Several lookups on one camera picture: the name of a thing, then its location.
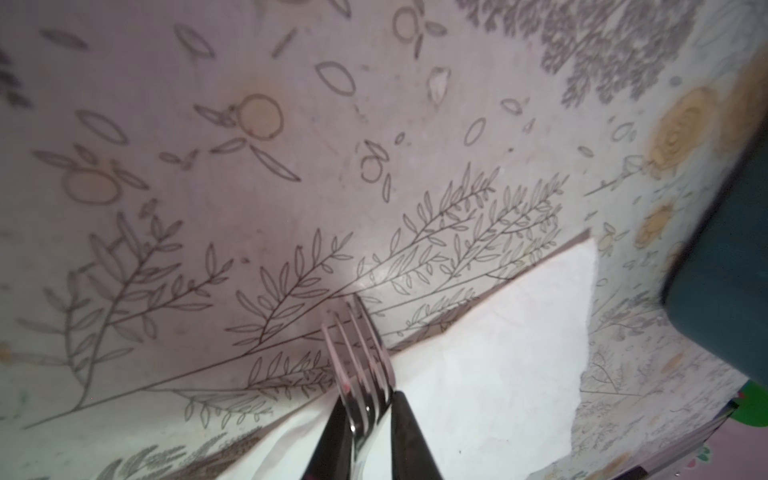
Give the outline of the white paper napkin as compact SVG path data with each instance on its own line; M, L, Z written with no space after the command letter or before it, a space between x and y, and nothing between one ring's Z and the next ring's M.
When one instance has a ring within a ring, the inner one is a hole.
M524 479L571 450L587 364L594 239L581 234L523 275L486 292L445 332L388 351L443 479ZM346 304L324 323L350 338ZM292 414L225 472L228 479L301 479L338 388ZM392 479L391 412L361 479Z

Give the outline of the silver metal fork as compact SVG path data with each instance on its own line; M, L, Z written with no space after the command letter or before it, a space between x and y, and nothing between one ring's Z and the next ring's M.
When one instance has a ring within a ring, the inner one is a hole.
M340 345L334 343L328 324L323 323L321 331L351 433L349 477L361 479L368 453L392 406L396 379L388 350L361 298L353 295L346 307L353 338L338 318L333 326Z

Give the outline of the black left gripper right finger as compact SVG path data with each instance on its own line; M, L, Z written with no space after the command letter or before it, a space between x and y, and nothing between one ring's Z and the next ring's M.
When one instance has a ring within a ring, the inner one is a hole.
M391 412L393 480L442 480L404 392L395 391Z

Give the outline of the teal plastic utensil tray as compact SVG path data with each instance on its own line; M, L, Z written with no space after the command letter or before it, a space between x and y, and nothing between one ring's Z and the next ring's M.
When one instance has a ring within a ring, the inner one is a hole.
M767 133L750 142L666 281L681 334L767 384Z

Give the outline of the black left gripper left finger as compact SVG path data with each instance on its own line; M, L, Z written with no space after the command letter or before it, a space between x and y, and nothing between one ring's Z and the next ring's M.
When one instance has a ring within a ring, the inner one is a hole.
M302 480L349 480L352 431L341 399L334 405Z

